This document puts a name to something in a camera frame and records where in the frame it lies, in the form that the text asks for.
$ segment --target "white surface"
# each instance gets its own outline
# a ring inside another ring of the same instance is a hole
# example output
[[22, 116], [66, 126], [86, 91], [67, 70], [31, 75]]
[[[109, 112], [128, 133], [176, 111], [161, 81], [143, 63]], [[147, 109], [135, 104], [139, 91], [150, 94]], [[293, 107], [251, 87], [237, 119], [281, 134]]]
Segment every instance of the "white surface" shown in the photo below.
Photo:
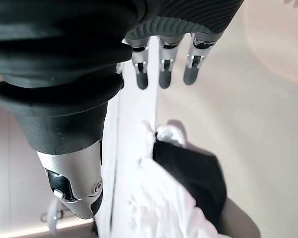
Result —
[[246, 0], [190, 87], [188, 43], [157, 123], [181, 121], [190, 143], [217, 155], [228, 196], [262, 238], [298, 238], [298, 8]]
[[[162, 130], [174, 133], [175, 140], [183, 138], [175, 128]], [[121, 221], [124, 230], [129, 230], [128, 237], [224, 238], [196, 207], [190, 193], [152, 159], [155, 131], [143, 131], [141, 138], [147, 141], [129, 182], [132, 193]]]
[[131, 230], [126, 227], [128, 203], [133, 191], [131, 181], [137, 162], [142, 155], [141, 146], [144, 140], [137, 131], [141, 129], [143, 120], [155, 125], [156, 92], [158, 85], [158, 40], [151, 38], [149, 42], [148, 77], [149, 86], [141, 90], [136, 84], [136, 74], [131, 62], [127, 62], [124, 70], [125, 87], [120, 92], [119, 124], [118, 124], [118, 157], [117, 183], [114, 199], [114, 217], [112, 238], [131, 237]]

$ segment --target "prosthetic hand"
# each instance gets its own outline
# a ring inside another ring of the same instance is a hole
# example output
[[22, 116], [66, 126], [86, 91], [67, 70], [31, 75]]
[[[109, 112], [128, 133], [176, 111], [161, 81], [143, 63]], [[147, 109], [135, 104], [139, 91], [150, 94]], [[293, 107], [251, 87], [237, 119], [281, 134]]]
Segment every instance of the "prosthetic hand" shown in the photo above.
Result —
[[133, 55], [146, 88], [148, 37], [158, 35], [159, 83], [167, 88], [176, 47], [190, 32], [184, 81], [192, 84], [242, 2], [0, 0], [0, 105], [22, 126], [53, 193], [77, 216], [91, 218], [101, 205], [107, 102], [123, 83], [117, 63]]

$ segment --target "black fingertip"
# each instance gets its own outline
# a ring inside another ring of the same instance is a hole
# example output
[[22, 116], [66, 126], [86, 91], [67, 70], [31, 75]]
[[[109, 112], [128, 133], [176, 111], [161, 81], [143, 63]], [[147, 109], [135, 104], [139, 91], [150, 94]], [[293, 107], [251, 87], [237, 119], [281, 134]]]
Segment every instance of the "black fingertip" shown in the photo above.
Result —
[[142, 72], [137, 74], [137, 84], [140, 89], [145, 90], [148, 87], [148, 75]]
[[166, 89], [171, 84], [171, 72], [168, 70], [165, 70], [163, 72], [160, 72], [159, 75], [159, 85], [161, 88]]
[[185, 68], [184, 76], [183, 76], [183, 81], [186, 85], [191, 85], [193, 84], [198, 76], [199, 69], [196, 67], [192, 68]]

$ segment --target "black fabric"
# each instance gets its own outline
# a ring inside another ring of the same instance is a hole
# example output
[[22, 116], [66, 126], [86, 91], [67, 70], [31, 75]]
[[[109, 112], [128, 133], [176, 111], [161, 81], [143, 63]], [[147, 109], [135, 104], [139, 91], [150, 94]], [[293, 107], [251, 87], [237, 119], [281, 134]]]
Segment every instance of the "black fabric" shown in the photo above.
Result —
[[157, 141], [153, 146], [153, 159], [188, 190], [197, 207], [220, 231], [226, 185], [216, 156]]

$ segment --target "robotic hand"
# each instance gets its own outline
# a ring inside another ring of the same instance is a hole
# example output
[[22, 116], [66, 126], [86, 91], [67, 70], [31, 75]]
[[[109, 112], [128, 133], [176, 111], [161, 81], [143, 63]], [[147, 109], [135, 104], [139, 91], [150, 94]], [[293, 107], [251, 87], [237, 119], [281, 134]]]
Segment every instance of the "robotic hand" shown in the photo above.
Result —
[[159, 83], [167, 88], [176, 47], [190, 32], [184, 81], [192, 84], [242, 2], [0, 0], [0, 105], [22, 126], [53, 193], [77, 216], [91, 218], [101, 205], [107, 102], [123, 84], [117, 63], [133, 54], [146, 88], [148, 37], [158, 35]]

